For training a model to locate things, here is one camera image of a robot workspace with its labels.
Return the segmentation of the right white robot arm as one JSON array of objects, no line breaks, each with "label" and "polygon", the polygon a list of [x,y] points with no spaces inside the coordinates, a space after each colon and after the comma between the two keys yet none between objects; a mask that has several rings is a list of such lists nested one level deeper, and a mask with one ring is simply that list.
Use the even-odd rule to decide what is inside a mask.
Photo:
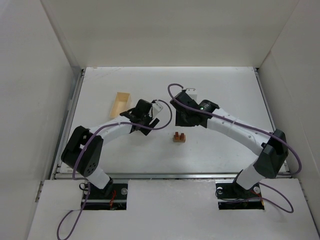
[{"label": "right white robot arm", "polygon": [[250,126],[238,119],[218,104],[203,100],[197,103],[187,92],[182,90],[170,101],[176,110],[175,124],[179,127],[197,127],[216,131],[247,147],[255,159],[242,169],[233,182],[217,186],[220,199],[247,199],[254,194],[263,179],[274,179],[278,176],[289,148],[286,135],[276,129],[267,132]]}]

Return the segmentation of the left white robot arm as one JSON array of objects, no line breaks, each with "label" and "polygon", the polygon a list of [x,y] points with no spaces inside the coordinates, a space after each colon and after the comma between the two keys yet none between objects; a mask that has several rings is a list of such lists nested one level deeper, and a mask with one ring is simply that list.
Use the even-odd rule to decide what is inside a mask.
[{"label": "left white robot arm", "polygon": [[92,128],[76,127],[62,152],[62,162],[107,197],[112,192],[113,180],[99,166],[103,146],[135,131],[148,135],[159,123],[156,116],[162,109],[163,106],[156,101],[140,99],[135,107],[121,112],[107,123]]}]

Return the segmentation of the reddish brown wood block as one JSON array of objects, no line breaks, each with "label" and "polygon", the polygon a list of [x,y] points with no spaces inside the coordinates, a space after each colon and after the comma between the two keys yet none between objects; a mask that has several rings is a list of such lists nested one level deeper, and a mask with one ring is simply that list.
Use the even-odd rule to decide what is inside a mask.
[{"label": "reddish brown wood block", "polygon": [[181,135],[180,135],[180,140],[185,140],[185,139],[186,139],[185,134],[184,134],[184,133],[181,133]]}]

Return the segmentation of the light wooden box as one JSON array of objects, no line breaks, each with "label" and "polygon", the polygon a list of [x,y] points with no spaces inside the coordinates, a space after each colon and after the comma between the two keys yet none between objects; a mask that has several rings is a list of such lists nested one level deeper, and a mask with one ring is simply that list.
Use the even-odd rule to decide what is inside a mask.
[{"label": "light wooden box", "polygon": [[120,115],[120,113],[125,112],[131,107],[131,94],[127,92],[117,92],[109,117],[114,119]]}]

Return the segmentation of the light tan wood block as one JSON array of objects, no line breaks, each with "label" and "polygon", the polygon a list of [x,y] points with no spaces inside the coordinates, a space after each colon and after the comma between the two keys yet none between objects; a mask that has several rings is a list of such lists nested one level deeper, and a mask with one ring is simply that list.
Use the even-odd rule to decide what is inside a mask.
[{"label": "light tan wood block", "polygon": [[186,142],[186,137],[185,137],[185,140],[180,140],[180,138],[179,139],[175,139],[175,136],[173,136],[173,142],[174,143],[185,143]]}]

